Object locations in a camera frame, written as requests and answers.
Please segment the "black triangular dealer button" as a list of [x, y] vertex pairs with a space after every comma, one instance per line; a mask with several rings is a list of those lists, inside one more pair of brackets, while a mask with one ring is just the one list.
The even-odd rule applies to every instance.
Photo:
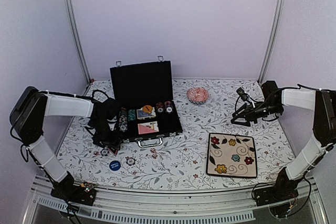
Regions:
[[109, 147], [108, 148], [108, 150], [114, 155], [114, 156], [116, 156], [117, 154], [118, 154], [118, 149], [116, 149], [116, 148], [111, 148], [111, 147]]

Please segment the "red playing card deck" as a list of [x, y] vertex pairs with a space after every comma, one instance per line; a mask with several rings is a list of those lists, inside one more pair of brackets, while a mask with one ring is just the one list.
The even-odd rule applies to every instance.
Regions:
[[139, 134], [150, 134], [159, 132], [159, 127], [157, 121], [145, 122], [138, 124], [138, 133]]

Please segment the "black poker case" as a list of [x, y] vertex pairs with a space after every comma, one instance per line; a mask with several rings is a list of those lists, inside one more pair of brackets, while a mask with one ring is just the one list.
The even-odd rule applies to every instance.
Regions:
[[[174, 137], [183, 132], [177, 108], [173, 99], [172, 69], [170, 61], [158, 56], [157, 61], [122, 65], [116, 62], [110, 68], [111, 83], [115, 100], [121, 107], [127, 109], [142, 109], [145, 105], [153, 107], [152, 113], [156, 117], [145, 120], [128, 121], [128, 129], [120, 131], [122, 143], [137, 143], [140, 148], [150, 147], [150, 140], [159, 140], [157, 145], [163, 143], [163, 138]], [[173, 112], [166, 113], [165, 106], [162, 113], [158, 113], [155, 105], [158, 102], [171, 101]], [[157, 121], [159, 132], [139, 134], [138, 124]]]

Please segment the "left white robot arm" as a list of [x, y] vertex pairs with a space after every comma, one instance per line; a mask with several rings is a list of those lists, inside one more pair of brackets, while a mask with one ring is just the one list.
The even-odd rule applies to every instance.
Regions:
[[57, 159], [44, 134], [44, 122], [48, 118], [88, 119], [87, 130], [92, 133], [92, 141], [99, 147], [117, 147], [116, 131], [110, 127], [121, 107], [107, 97], [98, 101], [92, 95], [80, 96], [68, 93], [41, 91], [28, 86], [12, 109], [9, 121], [10, 135], [20, 141], [45, 173], [56, 183], [57, 190], [67, 200], [78, 195], [78, 188], [68, 179], [71, 175]]

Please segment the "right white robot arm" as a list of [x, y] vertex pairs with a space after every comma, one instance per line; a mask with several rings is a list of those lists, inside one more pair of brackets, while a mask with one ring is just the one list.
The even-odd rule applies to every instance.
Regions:
[[282, 115], [285, 109], [298, 112], [281, 120], [287, 136], [298, 136], [296, 156], [277, 176], [271, 190], [276, 201], [291, 194], [292, 185], [301, 181], [308, 171], [314, 169], [335, 145], [335, 91], [311, 88], [303, 85], [278, 87], [275, 81], [261, 85], [262, 99], [256, 100], [243, 88], [237, 89], [242, 106], [233, 112], [231, 123], [250, 126], [259, 119]]

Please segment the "chip beside dealer button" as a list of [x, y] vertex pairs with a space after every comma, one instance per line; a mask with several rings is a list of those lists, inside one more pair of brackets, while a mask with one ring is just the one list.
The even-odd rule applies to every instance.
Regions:
[[106, 157], [109, 155], [110, 152], [108, 149], [105, 148], [105, 149], [102, 149], [100, 153], [101, 153], [101, 156]]

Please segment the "blue small blind button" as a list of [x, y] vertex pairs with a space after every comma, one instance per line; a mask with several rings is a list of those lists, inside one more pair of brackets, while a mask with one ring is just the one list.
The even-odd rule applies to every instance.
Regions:
[[112, 171], [118, 171], [121, 168], [121, 163], [119, 161], [111, 161], [109, 164], [109, 168]]

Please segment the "green chip stack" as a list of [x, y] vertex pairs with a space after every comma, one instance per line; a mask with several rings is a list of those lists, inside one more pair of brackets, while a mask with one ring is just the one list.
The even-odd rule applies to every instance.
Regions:
[[134, 121], [136, 119], [137, 119], [137, 117], [136, 117], [136, 110], [130, 109], [128, 111], [128, 121]]

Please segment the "chip beside blind button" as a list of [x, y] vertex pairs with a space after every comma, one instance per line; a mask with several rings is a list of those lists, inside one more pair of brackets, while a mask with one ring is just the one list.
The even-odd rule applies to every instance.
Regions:
[[135, 164], [135, 161], [136, 159], [133, 158], [133, 157], [126, 157], [126, 163], [129, 165], [129, 166], [132, 166]]

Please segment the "blue playing card deck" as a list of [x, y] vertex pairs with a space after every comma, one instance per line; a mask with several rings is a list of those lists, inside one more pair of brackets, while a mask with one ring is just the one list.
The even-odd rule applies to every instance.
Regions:
[[155, 118], [155, 117], [156, 117], [155, 112], [146, 113], [143, 110], [140, 110], [140, 109], [137, 110], [137, 119], [138, 120], [151, 119], [151, 118]]

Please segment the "black orange chip stack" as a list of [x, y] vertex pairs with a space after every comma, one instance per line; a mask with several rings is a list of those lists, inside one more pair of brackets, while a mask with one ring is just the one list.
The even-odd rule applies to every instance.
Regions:
[[164, 111], [164, 105], [163, 103], [161, 102], [158, 102], [156, 105], [155, 105], [155, 109], [158, 113], [162, 113]]

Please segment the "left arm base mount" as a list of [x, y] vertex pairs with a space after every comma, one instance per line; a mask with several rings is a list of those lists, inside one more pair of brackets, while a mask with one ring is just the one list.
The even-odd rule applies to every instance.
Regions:
[[93, 206], [97, 191], [86, 190], [82, 186], [74, 185], [73, 182], [53, 182], [51, 196], [62, 199], [66, 203], [74, 202], [82, 205]]

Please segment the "aluminium frame post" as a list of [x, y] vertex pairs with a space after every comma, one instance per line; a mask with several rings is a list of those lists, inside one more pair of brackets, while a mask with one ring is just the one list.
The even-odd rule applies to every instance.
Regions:
[[64, 0], [64, 1], [65, 1], [65, 7], [66, 7], [68, 19], [69, 19], [69, 25], [70, 25], [73, 41], [75, 43], [75, 48], [76, 48], [77, 55], [79, 58], [79, 64], [81, 66], [81, 70], [82, 70], [82, 73], [83, 73], [83, 76], [86, 82], [90, 84], [91, 76], [89, 73], [89, 68], [88, 68], [88, 65], [87, 65], [87, 62], [86, 62], [86, 59], [83, 53], [82, 44], [80, 41], [80, 35], [79, 35], [78, 27], [77, 27], [74, 6], [72, 3], [72, 0]]
[[267, 46], [266, 46], [266, 51], [265, 51], [264, 59], [262, 61], [259, 76], [257, 79], [259, 84], [262, 84], [266, 80], [266, 74], [267, 74], [267, 70], [268, 70], [268, 67], [271, 61], [271, 56], [272, 56], [272, 52], [274, 49], [274, 45], [276, 42], [276, 37], [277, 37], [277, 32], [278, 32], [278, 28], [280, 24], [284, 2], [285, 0], [276, 0], [275, 11], [274, 11], [274, 15], [273, 15], [272, 23], [271, 23], [271, 29], [270, 29]]

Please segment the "front aluminium rail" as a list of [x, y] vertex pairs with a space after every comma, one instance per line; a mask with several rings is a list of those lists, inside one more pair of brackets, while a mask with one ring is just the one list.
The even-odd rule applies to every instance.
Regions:
[[52, 185], [36, 176], [28, 195], [23, 223], [330, 223], [313, 177], [298, 186], [290, 199], [289, 216], [274, 215], [286, 201], [257, 205], [256, 186], [164, 191], [97, 186], [92, 206], [75, 204], [76, 211], [51, 196]]

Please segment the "right aluminium frame post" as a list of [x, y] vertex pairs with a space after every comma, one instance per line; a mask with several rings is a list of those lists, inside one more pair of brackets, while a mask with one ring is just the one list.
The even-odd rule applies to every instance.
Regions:
[[284, 2], [285, 0], [276, 0], [275, 11], [274, 11], [274, 15], [273, 15], [272, 23], [271, 23], [271, 29], [270, 29], [267, 46], [266, 46], [266, 51], [265, 51], [264, 59], [262, 61], [259, 76], [257, 79], [259, 84], [262, 84], [266, 80], [266, 74], [267, 74], [267, 70], [268, 70], [268, 67], [271, 61], [271, 56], [272, 56], [272, 52], [274, 49], [274, 45], [276, 42], [276, 37], [277, 37], [277, 32], [278, 32], [278, 28], [280, 24]]

